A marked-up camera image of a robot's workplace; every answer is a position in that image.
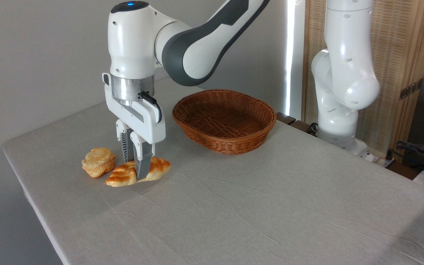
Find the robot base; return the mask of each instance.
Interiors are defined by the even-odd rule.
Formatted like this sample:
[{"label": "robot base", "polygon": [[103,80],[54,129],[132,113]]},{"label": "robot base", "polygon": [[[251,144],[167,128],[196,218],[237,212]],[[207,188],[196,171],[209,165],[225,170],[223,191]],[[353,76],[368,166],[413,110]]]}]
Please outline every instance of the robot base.
[{"label": "robot base", "polygon": [[363,158],[367,161],[372,162],[374,160],[374,156],[369,152],[367,145],[361,140],[354,139],[349,143],[334,144],[334,146],[337,146],[341,149],[345,149],[346,151],[354,154],[355,156],[359,156],[360,158]]}]

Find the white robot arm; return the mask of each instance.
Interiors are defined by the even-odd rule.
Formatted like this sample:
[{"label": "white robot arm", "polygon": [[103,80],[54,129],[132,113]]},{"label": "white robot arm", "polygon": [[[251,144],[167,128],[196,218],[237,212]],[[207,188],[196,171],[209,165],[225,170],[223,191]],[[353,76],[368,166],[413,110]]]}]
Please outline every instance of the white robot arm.
[{"label": "white robot arm", "polygon": [[370,29],[374,0],[327,0],[327,49],[312,61],[318,101],[318,138],[366,158],[357,140],[358,110],[379,94],[372,67]]},{"label": "white robot arm", "polygon": [[155,68],[164,67],[178,84],[202,84],[222,56],[264,10],[269,0],[227,0],[202,26],[191,28],[143,1],[116,5],[109,15],[112,63],[103,74],[109,110],[119,120],[124,160],[135,159],[145,178],[155,143],[166,137],[163,110],[153,98]]}]

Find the bread roll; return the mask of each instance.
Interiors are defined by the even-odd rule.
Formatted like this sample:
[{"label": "bread roll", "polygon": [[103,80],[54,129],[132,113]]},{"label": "bread roll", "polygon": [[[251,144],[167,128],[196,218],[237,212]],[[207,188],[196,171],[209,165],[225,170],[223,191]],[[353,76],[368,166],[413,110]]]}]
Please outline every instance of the bread roll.
[{"label": "bread roll", "polygon": [[171,164],[163,158],[152,156],[150,170],[146,178],[137,181],[137,172],[135,171],[135,161],[116,167],[111,176],[104,182],[106,185],[113,187],[121,187],[139,183],[142,181],[153,181],[160,179],[171,168]]},{"label": "bread roll", "polygon": [[86,155],[81,164],[89,176],[99,178],[116,166],[114,163],[115,158],[116,155],[111,153],[111,150],[105,147],[96,147]]}]

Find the white wall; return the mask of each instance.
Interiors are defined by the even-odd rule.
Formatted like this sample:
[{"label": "white wall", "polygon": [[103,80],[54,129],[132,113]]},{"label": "white wall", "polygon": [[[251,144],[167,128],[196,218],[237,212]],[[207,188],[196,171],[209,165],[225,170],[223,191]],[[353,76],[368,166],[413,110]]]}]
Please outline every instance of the white wall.
[{"label": "white wall", "polygon": [[[195,27],[222,1],[150,3]],[[286,2],[271,1],[203,88],[237,89],[283,111]],[[0,0],[0,264],[60,264],[1,145],[104,101],[107,17],[117,3]]]}]

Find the white tablecloth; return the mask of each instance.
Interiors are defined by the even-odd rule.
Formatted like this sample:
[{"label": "white tablecloth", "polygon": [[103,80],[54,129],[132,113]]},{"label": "white tablecloth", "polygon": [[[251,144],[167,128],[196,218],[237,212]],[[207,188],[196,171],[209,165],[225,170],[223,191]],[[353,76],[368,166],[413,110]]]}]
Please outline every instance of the white tablecloth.
[{"label": "white tablecloth", "polygon": [[3,146],[65,264],[424,264],[424,186],[281,122],[255,151],[210,151],[170,114],[199,90],[156,84],[158,181],[113,188],[81,168],[97,146],[121,164],[105,104]]}]

